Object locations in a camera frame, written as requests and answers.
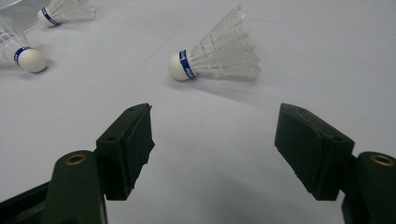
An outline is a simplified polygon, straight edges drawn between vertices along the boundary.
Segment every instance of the badminton shuttlecock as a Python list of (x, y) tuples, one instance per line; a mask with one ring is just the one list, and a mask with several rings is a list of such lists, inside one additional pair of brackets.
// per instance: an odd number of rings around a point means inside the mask
[(47, 59), (37, 49), (29, 47), (23, 32), (0, 17), (0, 64), (18, 65), (29, 72), (41, 72)]
[(250, 27), (244, 18), (241, 6), (234, 8), (192, 50), (175, 54), (168, 64), (172, 77), (258, 77), (260, 59), (253, 52), (256, 44), (248, 36)]
[(88, 0), (51, 0), (38, 11), (37, 17), (43, 25), (51, 27), (64, 21), (93, 20), (95, 8)]

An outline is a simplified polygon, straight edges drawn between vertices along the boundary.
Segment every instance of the white feathers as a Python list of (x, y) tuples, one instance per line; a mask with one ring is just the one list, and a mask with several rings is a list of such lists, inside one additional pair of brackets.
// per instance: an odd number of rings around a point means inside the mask
[(51, 27), (63, 21), (93, 20), (95, 8), (89, 0), (51, 0), (47, 7), (38, 11), (37, 17), (42, 24)]
[(47, 66), (46, 57), (29, 47), (23, 32), (0, 17), (0, 64), (19, 65), (29, 72), (40, 72)]
[(193, 49), (171, 58), (171, 75), (178, 80), (197, 75), (258, 77), (260, 59), (253, 52), (256, 44), (248, 36), (250, 27), (244, 18), (241, 6), (234, 8)]

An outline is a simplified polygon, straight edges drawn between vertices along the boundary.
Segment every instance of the blue band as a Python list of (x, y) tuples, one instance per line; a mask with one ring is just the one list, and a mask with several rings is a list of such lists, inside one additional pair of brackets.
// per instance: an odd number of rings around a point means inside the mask
[(60, 25), (59, 22), (53, 20), (53, 19), (50, 17), (50, 15), (48, 14), (47, 10), (46, 10), (44, 7), (41, 8), (41, 12), (42, 12), (43, 15), (46, 17), (46, 19), (47, 19), (48, 21), (50, 21), (50, 23), (52, 23), (53, 25)]
[(17, 50), (17, 52), (15, 52), (14, 54), (14, 62), (17, 65), (20, 65), (20, 62), (18, 61), (18, 59), (20, 58), (20, 55), (26, 50), (26, 49), (30, 49), (29, 47), (22, 47), (20, 49)]
[(180, 59), (181, 66), (183, 66), (184, 72), (186, 73), (187, 77), (189, 78), (195, 77), (195, 74), (191, 70), (189, 61), (187, 60), (186, 50), (182, 50), (178, 54), (178, 58)]

